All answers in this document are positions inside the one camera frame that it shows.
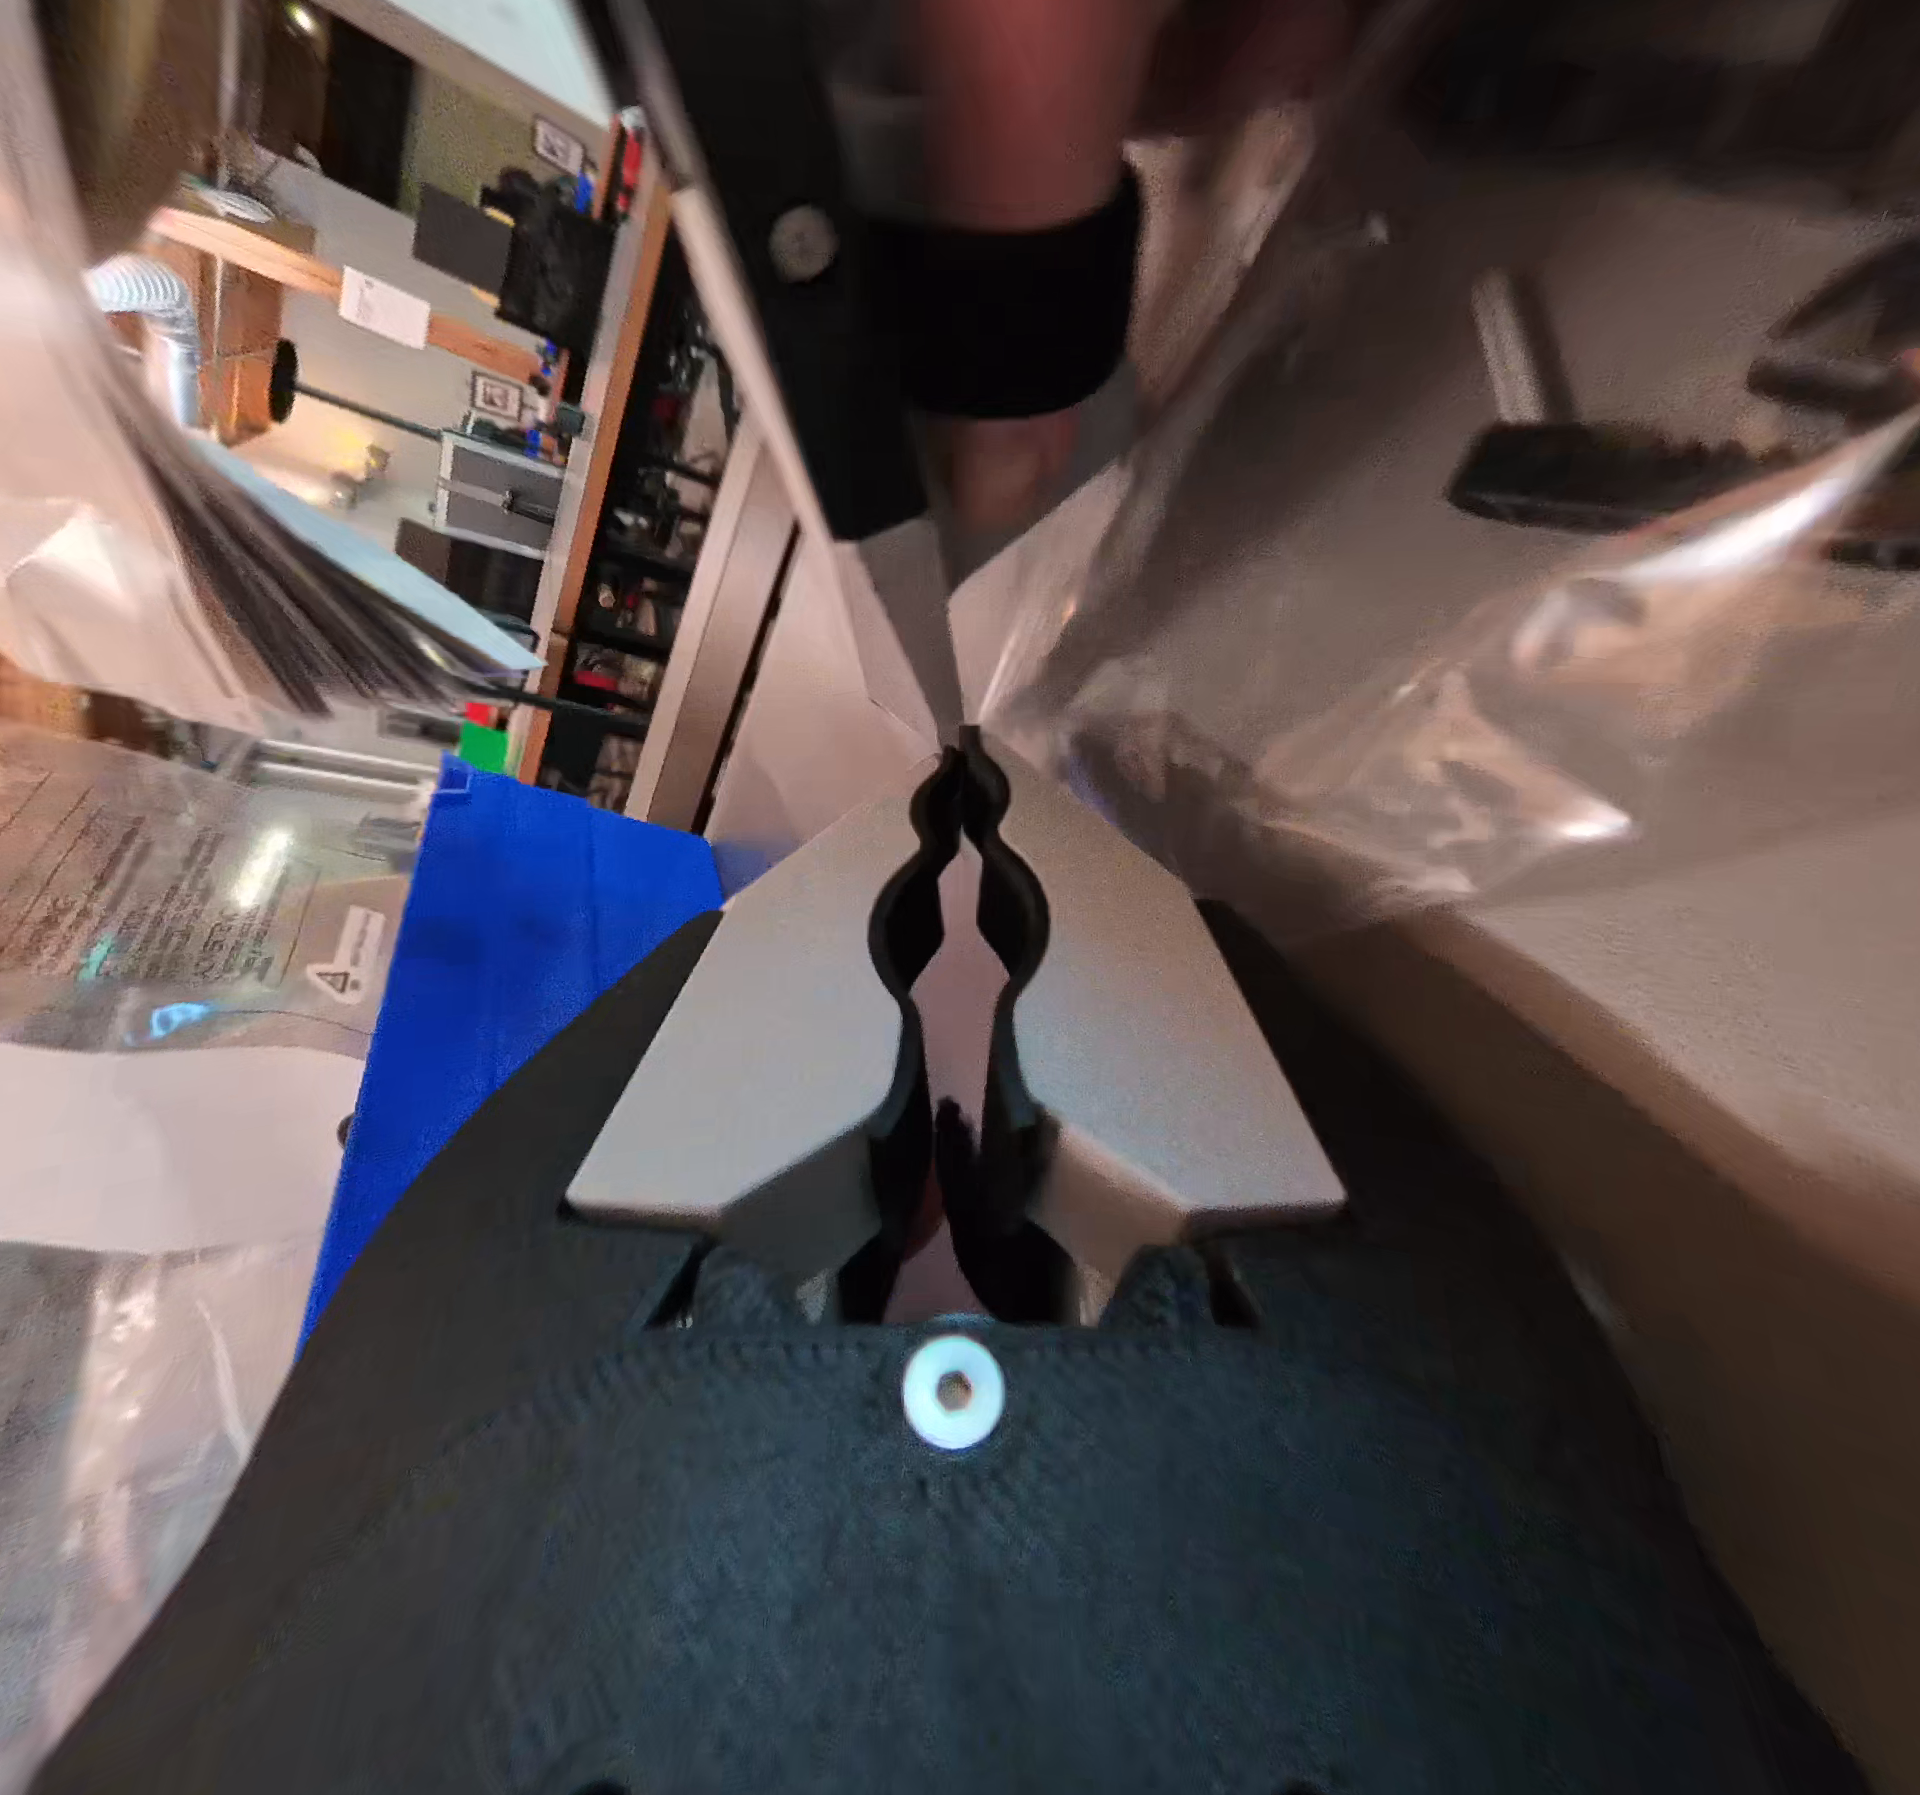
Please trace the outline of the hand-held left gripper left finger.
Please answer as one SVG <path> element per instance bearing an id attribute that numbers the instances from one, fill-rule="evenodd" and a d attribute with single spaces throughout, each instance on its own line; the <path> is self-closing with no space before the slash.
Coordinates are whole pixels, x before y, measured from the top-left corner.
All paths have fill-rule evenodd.
<path id="1" fill-rule="evenodd" d="M 949 748 L 731 897 L 566 1206 L 694 1230 L 878 1322 L 932 1170 L 915 984 L 945 942 L 960 845 Z"/>

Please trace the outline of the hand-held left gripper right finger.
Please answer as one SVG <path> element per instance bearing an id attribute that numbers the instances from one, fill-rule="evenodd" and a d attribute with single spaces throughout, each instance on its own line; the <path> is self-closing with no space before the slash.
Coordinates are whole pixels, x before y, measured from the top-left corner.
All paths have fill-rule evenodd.
<path id="1" fill-rule="evenodd" d="M 1196 898 L 979 729 L 962 740 L 979 932 L 1004 968 L 962 1271 L 1018 1323 L 1087 1323 L 1148 1252 L 1348 1201 Z"/>

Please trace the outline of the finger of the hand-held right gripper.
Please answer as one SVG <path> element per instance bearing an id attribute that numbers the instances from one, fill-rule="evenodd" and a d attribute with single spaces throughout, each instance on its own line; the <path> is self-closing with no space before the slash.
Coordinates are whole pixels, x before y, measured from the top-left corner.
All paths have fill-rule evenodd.
<path id="1" fill-rule="evenodd" d="M 687 184 L 675 223 L 718 342 L 777 466 L 803 536 L 833 568 L 833 611 L 872 703 L 949 742 L 962 675 L 948 573 L 909 417 L 858 370 L 844 342 L 801 306 L 777 335 L 779 300 L 755 293 L 711 191 Z"/>
<path id="2" fill-rule="evenodd" d="M 1064 735 L 1117 654 L 1134 484 L 1134 463 L 1108 463 L 952 594 L 965 717 L 991 735 Z"/>

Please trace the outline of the clear bag of lego parts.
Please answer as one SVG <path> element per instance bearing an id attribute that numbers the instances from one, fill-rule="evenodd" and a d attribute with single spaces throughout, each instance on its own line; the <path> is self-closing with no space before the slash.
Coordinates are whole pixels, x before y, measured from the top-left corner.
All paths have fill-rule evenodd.
<path id="1" fill-rule="evenodd" d="M 1385 0 L 1304 110 L 1138 150 L 1121 640 L 1011 735 L 1200 877 L 1350 918 L 1916 796 L 1916 0 Z M 1481 272 L 1578 422 L 1823 459 L 1612 537 L 1456 511 Z"/>

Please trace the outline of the grey lego axle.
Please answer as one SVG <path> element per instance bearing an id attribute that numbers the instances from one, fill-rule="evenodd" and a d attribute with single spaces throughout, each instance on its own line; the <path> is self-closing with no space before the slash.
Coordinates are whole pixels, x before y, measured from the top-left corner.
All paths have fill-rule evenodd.
<path id="1" fill-rule="evenodd" d="M 1484 270 L 1472 282 L 1471 312 L 1496 422 L 1517 427 L 1578 422 L 1567 364 L 1538 282 L 1524 270 Z"/>

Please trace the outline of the black lego beam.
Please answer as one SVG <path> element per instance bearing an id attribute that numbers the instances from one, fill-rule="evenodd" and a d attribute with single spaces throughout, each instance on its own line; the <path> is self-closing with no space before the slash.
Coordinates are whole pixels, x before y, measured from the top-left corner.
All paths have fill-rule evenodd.
<path id="1" fill-rule="evenodd" d="M 1591 422 L 1494 422 L 1446 487 L 1456 511 L 1545 532 L 1612 537 L 1810 459 L 1786 445 L 1692 441 Z M 1836 563 L 1918 572 L 1918 446 L 1830 539 Z"/>

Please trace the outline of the person's right hand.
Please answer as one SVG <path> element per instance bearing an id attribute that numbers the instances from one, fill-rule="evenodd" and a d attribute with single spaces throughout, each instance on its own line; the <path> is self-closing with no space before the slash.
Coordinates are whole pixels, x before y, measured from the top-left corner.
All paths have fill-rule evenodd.
<path id="1" fill-rule="evenodd" d="M 1127 145 L 1315 95 L 1371 0 L 905 0 L 924 209 L 883 226 L 909 391 L 964 536 L 1070 491 L 1127 355 L 1142 194 Z"/>

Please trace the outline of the blue cloth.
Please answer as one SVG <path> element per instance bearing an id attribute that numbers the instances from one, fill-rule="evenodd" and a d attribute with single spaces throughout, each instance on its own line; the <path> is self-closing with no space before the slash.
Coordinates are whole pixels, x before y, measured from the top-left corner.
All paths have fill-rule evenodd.
<path id="1" fill-rule="evenodd" d="M 661 942 L 722 898 L 705 837 L 445 756 L 300 1342 L 451 1132 Z"/>

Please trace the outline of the wooden shelf unit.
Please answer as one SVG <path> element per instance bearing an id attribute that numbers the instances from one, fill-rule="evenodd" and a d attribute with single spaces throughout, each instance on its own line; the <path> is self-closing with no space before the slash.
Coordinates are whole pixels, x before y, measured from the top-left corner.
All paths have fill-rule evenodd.
<path id="1" fill-rule="evenodd" d="M 582 429 L 532 615 L 540 666 L 514 715 L 514 771 L 621 813 L 664 721 L 738 403 L 639 110 L 610 128 L 591 215 L 613 261 L 592 343 L 566 364 Z"/>

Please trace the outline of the black flat panel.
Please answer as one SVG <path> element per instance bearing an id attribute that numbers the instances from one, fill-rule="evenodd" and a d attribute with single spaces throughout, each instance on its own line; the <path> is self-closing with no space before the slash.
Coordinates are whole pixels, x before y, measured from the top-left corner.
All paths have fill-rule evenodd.
<path id="1" fill-rule="evenodd" d="M 436 184 L 420 184 L 411 244 L 417 262 L 497 303 L 512 250 L 512 219 Z"/>

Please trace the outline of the silver equipment case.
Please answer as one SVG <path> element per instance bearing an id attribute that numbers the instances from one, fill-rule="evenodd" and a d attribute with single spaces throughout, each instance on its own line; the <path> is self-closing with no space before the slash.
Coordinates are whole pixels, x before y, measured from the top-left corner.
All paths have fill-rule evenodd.
<path id="1" fill-rule="evenodd" d="M 496 551 L 546 558 L 564 469 L 455 429 L 441 433 L 432 525 Z"/>

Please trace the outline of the wooden beam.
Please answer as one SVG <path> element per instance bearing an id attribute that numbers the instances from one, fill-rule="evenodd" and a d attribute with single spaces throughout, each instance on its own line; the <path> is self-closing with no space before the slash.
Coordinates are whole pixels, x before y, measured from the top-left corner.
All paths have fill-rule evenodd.
<path id="1" fill-rule="evenodd" d="M 540 358 L 532 347 L 496 336 L 469 321 L 432 311 L 428 300 L 364 270 L 340 270 L 302 246 L 291 246 L 263 224 L 227 219 L 203 208 L 159 208 L 149 229 L 169 244 L 186 246 L 261 274 L 296 293 L 310 293 L 334 309 L 350 325 L 410 348 L 432 347 L 461 358 L 469 367 L 532 384 L 540 377 Z"/>

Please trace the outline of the white paper sheet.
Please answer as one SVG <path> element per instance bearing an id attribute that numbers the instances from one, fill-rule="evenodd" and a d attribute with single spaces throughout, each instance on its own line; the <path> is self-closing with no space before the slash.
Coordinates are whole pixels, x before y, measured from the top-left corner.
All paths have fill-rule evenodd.
<path id="1" fill-rule="evenodd" d="M 323 1232 L 364 1063 L 314 1047 L 3 1047 L 3 1240 L 107 1255 Z"/>

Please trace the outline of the clear empty plastic bag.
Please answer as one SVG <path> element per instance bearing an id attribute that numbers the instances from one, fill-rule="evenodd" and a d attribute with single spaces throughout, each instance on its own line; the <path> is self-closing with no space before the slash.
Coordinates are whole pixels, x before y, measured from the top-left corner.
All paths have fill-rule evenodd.
<path id="1" fill-rule="evenodd" d="M 3 1790 L 199 1554 L 291 1367 L 320 1232 L 3 1247 Z"/>

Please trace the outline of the grey flexible duct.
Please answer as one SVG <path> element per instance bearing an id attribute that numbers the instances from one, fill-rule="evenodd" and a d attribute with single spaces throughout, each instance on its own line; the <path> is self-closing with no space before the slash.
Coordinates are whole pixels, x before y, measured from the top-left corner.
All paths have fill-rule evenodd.
<path id="1" fill-rule="evenodd" d="M 94 303 L 107 317 L 129 317 L 142 331 L 142 384 L 184 433 L 202 435 L 202 321 L 186 276 L 154 254 L 120 254 L 83 272 Z"/>

